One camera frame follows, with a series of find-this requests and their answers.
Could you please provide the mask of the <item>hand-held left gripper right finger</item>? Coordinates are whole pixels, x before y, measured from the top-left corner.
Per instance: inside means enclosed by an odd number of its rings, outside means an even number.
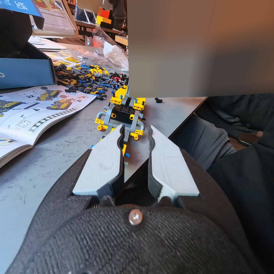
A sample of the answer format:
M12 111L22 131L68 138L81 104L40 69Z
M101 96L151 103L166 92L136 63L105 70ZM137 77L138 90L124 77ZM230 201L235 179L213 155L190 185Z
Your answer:
M197 197L200 192L190 173L180 148L150 125L148 189L158 201L169 197Z

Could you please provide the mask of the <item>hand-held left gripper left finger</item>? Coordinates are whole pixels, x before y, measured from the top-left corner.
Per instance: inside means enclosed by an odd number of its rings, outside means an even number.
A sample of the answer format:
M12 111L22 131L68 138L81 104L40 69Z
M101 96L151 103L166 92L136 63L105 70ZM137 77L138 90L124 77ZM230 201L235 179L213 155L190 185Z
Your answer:
M119 125L92 148L73 189L74 195L118 195L122 191L124 132L124 125Z

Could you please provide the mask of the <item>yellow toy brick vehicle model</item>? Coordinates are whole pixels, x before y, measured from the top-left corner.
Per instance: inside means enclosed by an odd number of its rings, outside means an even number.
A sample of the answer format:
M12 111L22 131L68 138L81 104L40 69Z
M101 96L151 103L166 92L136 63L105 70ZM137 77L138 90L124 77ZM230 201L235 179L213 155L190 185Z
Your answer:
M98 124L97 129L104 132L102 139L123 124L125 134L122 152L123 156L130 157L130 154L125 152L129 137L138 140L139 135L143 135L145 131L143 121L146 119L143 112L146 98L130 97L127 89L127 86L123 86L112 92L110 102L104 107L104 111L97 114L95 123Z

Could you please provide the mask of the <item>pile of small brick parts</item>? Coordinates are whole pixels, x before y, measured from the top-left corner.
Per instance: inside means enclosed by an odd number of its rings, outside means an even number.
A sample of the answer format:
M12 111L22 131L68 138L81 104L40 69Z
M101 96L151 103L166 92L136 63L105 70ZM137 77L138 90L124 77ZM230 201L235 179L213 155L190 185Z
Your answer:
M81 92L95 95L99 100L105 100L108 89L112 93L119 88L127 89L129 76L118 72L108 72L98 65L78 65L69 67L65 63L58 62L54 66L58 85L65 87L66 93Z

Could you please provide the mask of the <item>grey desk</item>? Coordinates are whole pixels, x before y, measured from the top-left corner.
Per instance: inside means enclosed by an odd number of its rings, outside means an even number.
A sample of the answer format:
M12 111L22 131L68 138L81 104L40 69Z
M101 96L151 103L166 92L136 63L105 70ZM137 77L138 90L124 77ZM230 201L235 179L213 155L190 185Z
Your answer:
M205 97L146 99L145 125L153 125L167 137L203 103ZM94 123L106 102L94 100L83 110L58 122L38 139L35 146L1 168L0 177L0 273L5 273L17 254L39 204L57 179L102 137ZM135 179L149 157L148 133L130 139L125 182Z

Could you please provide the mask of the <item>person's grey trouser legs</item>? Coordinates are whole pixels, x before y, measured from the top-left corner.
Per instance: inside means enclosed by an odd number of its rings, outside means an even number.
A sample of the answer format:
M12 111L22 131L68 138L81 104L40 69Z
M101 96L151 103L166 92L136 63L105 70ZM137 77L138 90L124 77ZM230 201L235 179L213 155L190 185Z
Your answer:
M184 123L171 141L184 149L206 171L215 161L236 152L224 129L217 128L196 114Z

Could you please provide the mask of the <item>white instruction booklet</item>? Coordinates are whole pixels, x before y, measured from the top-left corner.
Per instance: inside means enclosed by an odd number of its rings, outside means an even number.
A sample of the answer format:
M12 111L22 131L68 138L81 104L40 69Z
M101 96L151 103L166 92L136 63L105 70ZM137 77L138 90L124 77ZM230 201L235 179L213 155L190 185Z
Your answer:
M95 95L59 85L0 95L0 167L32 148L51 126L90 104Z

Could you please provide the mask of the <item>yellow sticker sheet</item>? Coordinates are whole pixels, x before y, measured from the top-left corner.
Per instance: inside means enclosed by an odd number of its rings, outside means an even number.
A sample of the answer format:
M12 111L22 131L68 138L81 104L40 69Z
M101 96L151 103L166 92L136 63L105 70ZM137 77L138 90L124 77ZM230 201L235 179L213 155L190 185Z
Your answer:
M71 54L59 51L59 52L45 52L45 54L50 57L54 66L59 66L64 64L68 67L79 66L81 61L75 59Z

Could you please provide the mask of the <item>clear plastic bag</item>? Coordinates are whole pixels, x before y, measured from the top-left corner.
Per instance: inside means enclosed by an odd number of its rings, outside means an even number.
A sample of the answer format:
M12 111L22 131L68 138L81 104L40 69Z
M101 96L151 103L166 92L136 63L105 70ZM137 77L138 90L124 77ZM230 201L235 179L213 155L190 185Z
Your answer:
M121 71L129 71L128 56L100 27L85 36L85 45L92 61Z
M112 64L103 55L100 55L99 52L93 47L71 45L71 44L62 44L62 45L67 47L67 49L61 50L61 51L71 54L75 59L81 61L81 64L83 65L99 65L100 67L107 67L107 66L112 67Z

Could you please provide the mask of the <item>dark blue cardboard box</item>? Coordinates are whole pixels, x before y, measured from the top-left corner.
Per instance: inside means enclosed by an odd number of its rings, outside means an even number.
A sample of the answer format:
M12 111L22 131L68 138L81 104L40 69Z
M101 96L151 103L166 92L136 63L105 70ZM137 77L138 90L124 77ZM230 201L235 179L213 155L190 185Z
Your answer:
M0 88L56 84L52 60L28 42L32 36L30 15L38 29L44 17L34 1L0 1Z

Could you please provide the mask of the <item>white stand base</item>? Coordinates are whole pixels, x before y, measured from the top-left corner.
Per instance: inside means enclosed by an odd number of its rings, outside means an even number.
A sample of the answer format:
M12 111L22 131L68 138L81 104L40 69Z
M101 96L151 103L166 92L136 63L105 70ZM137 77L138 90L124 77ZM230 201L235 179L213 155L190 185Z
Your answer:
M40 36L31 36L28 42L42 51L61 51L67 49L67 47L62 46L61 44L41 38Z

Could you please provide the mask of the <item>stack of large bricks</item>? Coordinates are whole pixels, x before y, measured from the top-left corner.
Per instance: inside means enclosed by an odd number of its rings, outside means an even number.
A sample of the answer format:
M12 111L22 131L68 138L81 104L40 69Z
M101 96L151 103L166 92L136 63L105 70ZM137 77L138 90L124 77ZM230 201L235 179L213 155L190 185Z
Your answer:
M107 28L107 29L112 29L113 28L112 10L105 10L104 8L99 7L96 20L97 20L98 26Z

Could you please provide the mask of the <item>wooden display board with sheet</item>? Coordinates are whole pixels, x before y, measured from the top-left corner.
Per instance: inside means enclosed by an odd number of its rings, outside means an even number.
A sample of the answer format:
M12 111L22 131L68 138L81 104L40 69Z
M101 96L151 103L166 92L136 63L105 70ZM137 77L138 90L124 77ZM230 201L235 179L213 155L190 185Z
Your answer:
M32 35L41 37L69 38L78 36L78 29L66 0L34 0L33 3L44 17L43 29L38 29L30 15Z

